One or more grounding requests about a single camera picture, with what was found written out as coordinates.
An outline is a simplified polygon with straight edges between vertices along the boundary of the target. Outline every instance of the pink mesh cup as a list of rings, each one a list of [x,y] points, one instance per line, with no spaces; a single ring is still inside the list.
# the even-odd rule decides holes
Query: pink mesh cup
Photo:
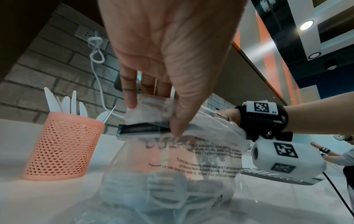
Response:
[[[50,112],[22,178],[52,181],[82,177],[104,129],[95,119]]]

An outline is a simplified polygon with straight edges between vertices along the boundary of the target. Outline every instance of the electrical outlet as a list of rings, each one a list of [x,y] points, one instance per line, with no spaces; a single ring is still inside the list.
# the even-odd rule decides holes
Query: electrical outlet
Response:
[[[89,37],[94,37],[94,36],[95,36],[95,32],[92,31],[92,30],[90,30],[90,29],[88,29],[88,28],[86,28],[86,27],[84,27],[84,26],[82,26],[82,25],[80,25],[79,28],[76,30],[76,32],[75,32],[74,35],[75,35],[76,37],[78,37],[78,38],[80,38],[80,39],[82,39],[82,40],[84,40],[84,41],[87,42],[87,39],[88,39]],[[107,47],[107,45],[108,45],[108,39],[102,37],[101,35],[98,35],[98,36],[99,36],[100,38],[102,38],[102,40],[103,40],[103,42],[102,42],[100,48],[101,48],[102,50],[105,50],[106,47]]]

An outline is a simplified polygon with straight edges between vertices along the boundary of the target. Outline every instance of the clear plastic bag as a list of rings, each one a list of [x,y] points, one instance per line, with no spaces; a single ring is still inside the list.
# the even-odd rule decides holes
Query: clear plastic bag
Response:
[[[246,133],[201,107],[180,138],[168,121],[175,102],[141,95],[117,138],[126,141],[76,224],[196,223],[235,193]]]

